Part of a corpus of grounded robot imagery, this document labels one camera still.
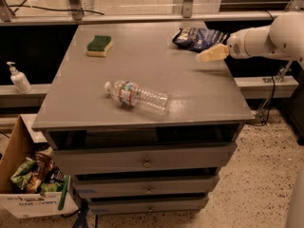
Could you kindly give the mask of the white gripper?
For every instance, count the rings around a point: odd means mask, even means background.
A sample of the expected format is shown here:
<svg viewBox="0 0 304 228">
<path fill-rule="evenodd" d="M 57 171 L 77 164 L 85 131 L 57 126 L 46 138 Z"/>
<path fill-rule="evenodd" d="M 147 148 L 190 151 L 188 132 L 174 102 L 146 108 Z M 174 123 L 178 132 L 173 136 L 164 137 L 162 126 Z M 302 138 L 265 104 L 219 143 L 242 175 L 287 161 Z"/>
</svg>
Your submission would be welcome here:
<svg viewBox="0 0 304 228">
<path fill-rule="evenodd" d="M 272 57 L 276 47 L 269 37 L 270 27 L 246 28 L 231 33 L 227 46 L 216 44 L 196 56 L 200 63 L 223 60 L 230 54 L 235 59 Z"/>
</svg>

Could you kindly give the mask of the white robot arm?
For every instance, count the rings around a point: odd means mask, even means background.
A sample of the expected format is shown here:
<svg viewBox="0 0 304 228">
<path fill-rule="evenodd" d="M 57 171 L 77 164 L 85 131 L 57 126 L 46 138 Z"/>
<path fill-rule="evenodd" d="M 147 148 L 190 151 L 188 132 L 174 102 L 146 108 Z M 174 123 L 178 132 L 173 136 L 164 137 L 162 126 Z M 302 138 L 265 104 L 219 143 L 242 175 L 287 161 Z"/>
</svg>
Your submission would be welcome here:
<svg viewBox="0 0 304 228">
<path fill-rule="evenodd" d="M 296 61 L 304 67 L 304 14 L 288 11 L 269 26 L 245 28 L 232 33 L 227 43 L 216 44 L 196 56 L 200 63 L 264 57 Z"/>
</svg>

